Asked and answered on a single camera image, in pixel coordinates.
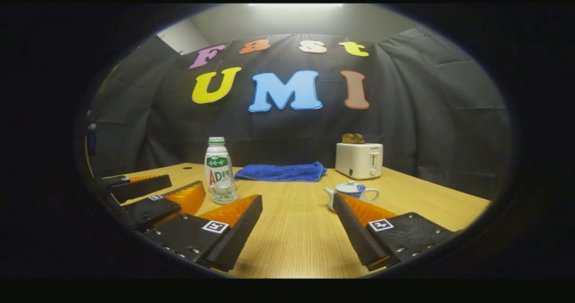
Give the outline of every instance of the teapot lid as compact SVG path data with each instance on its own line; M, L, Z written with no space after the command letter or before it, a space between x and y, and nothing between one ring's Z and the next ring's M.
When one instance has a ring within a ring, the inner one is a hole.
M365 190L365 186L362 184L356 184L353 180L349 180L347 183L337 184L335 190L346 193L355 193Z

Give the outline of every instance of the white wall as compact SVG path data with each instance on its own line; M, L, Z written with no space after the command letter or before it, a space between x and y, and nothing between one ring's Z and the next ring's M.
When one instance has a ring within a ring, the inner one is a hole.
M210 43L189 19L178 22L156 35L175 51L181 51L180 55L210 46Z

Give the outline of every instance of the green label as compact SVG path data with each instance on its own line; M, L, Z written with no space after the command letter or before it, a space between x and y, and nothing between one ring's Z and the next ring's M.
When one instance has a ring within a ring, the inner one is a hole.
M208 158L206 158L206 165L208 165L212 168L227 166L228 165L228 158L218 157L218 156L208 157Z

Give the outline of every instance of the plastic bottle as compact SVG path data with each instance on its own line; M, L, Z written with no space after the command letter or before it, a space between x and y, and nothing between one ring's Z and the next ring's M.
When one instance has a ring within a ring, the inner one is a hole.
M238 200L232 160L224 137L210 137L204 162L208 191L218 204L228 204Z

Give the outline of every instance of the teapot handle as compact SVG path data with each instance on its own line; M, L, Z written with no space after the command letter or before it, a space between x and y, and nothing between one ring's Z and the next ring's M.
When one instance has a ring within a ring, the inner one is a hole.
M369 201L366 201L367 203L372 203L372 202L374 202L378 197L380 197L380 191L377 190L376 188L366 188L366 189L365 189L365 192L366 192L366 193L367 193L367 192L375 192L375 193L376 193L376 196L375 196L374 198L370 199Z

